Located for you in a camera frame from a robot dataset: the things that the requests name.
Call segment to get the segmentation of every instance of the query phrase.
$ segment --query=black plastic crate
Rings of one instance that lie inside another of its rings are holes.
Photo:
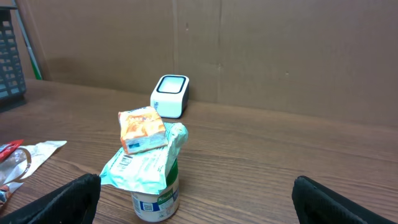
[[[0,101],[26,92],[24,74],[11,22],[11,6],[0,6]]]

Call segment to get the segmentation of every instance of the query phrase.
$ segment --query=snack wrapper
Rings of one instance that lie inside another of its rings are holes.
[[[34,146],[19,146],[0,163],[0,209],[26,177],[33,174],[66,141],[46,141]]]
[[[182,145],[188,139],[188,130],[182,123],[164,123],[168,144],[134,155],[120,148],[104,166],[101,185],[111,184],[119,189],[145,194],[160,194],[166,187],[169,174]]]
[[[119,112],[120,140],[126,154],[167,145],[165,126],[155,108]]]

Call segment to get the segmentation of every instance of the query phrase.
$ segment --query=yogurt cup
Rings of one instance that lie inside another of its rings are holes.
[[[166,177],[167,188],[158,195],[131,192],[134,211],[142,220],[160,222],[171,217],[178,209],[178,165],[175,160]]]

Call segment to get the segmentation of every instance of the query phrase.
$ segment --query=white device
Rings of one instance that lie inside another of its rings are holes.
[[[187,106],[189,78],[184,75],[164,75],[150,96],[150,105],[163,118],[179,118]]]

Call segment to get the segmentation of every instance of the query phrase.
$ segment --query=wood grain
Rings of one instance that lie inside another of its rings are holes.
[[[121,147],[118,111],[149,102],[116,90],[27,85],[26,104],[0,113],[0,142],[68,143],[2,215],[84,173],[99,174]],[[190,132],[178,157],[181,202],[166,223],[298,223],[291,192],[299,175],[398,222],[398,129],[196,101],[180,121]],[[128,192],[103,186],[94,222],[141,221]]]

